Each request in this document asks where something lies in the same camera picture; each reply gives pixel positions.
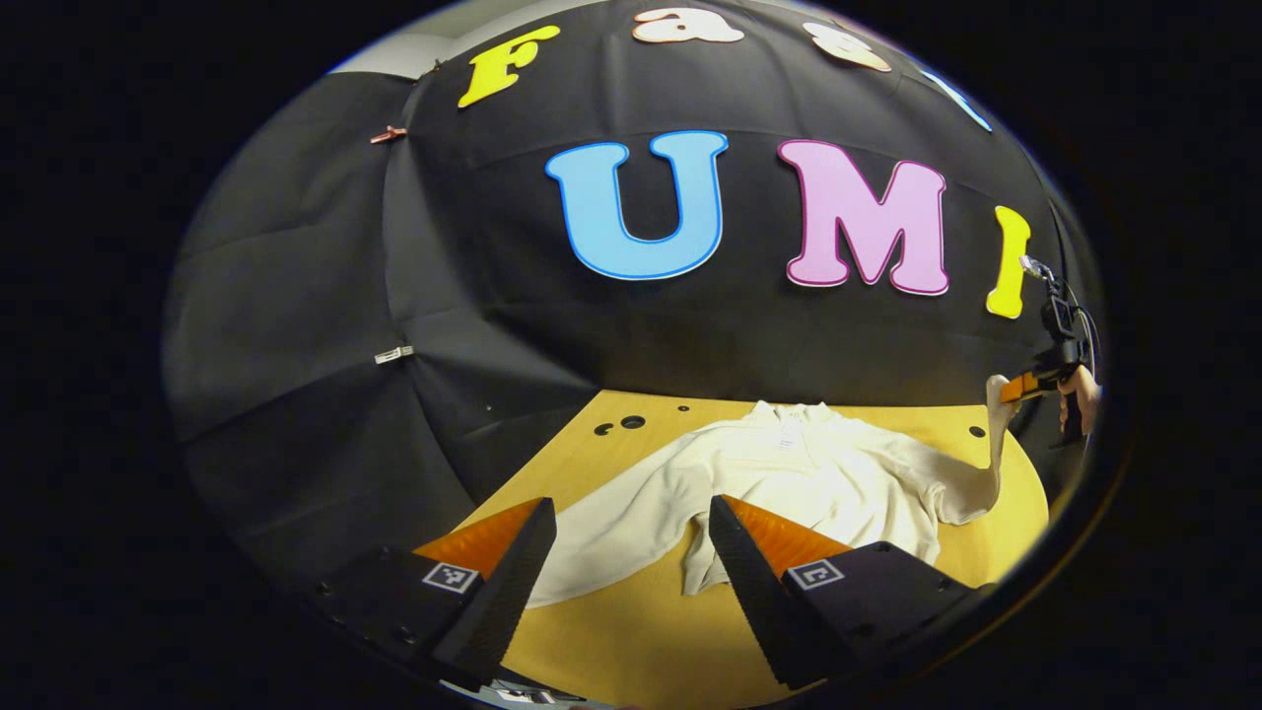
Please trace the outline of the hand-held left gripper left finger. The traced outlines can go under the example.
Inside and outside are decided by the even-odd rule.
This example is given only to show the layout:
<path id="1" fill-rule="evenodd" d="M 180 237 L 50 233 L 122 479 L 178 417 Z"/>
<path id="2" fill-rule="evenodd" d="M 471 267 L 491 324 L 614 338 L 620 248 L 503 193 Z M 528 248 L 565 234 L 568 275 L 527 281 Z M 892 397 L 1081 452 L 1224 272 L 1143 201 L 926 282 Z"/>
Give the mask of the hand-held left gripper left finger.
<path id="1" fill-rule="evenodd" d="M 536 496 L 416 549 L 379 549 L 316 578 L 316 615 L 427 682 L 491 684 L 557 538 Z"/>

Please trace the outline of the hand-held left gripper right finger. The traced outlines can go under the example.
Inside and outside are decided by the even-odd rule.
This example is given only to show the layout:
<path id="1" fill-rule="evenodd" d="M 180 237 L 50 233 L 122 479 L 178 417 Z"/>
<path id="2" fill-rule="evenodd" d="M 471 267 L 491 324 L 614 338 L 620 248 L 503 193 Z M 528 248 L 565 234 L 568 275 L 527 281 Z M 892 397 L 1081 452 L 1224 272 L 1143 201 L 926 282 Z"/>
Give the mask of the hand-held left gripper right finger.
<path id="1" fill-rule="evenodd" d="M 708 531 L 767 665 L 793 690 L 897 665 L 992 589 L 886 540 L 842 544 L 734 496 L 712 496 Z"/>

